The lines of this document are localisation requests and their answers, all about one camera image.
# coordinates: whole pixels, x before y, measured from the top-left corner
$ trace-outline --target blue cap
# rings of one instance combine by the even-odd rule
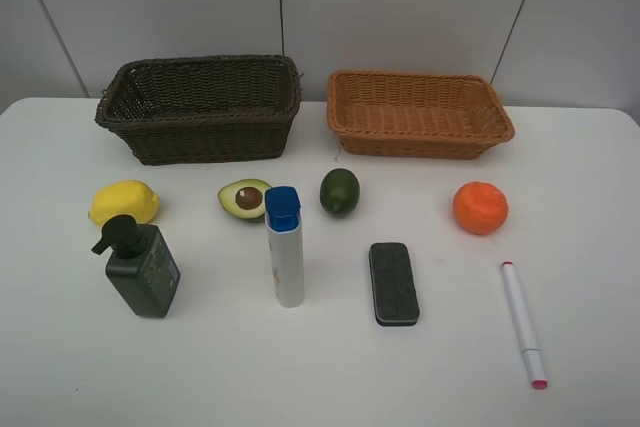
[[[267,223],[276,232],[295,230],[300,224],[300,199],[293,187],[274,187],[264,195]]]

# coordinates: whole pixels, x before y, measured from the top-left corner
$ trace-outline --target yellow lemon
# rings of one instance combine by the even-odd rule
[[[158,212],[160,199],[144,182],[123,180],[100,190],[91,202],[89,218],[102,226],[116,215],[128,214],[146,224]]]

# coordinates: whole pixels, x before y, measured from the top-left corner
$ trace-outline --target pink marker tip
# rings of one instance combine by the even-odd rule
[[[547,385],[546,380],[534,380],[531,382],[531,387],[533,387],[534,390],[544,390],[547,388]]]

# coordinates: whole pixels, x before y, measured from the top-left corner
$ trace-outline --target orange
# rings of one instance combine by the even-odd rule
[[[509,215],[509,205],[493,184],[469,182],[453,198],[453,215],[467,232],[487,235],[500,228]]]

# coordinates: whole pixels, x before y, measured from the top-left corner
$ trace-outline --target black pump bottle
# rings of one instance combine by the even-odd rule
[[[155,225],[138,225],[117,215],[102,226],[102,239],[91,249],[113,249],[106,274],[131,310],[140,317],[167,315],[180,282],[180,271]]]

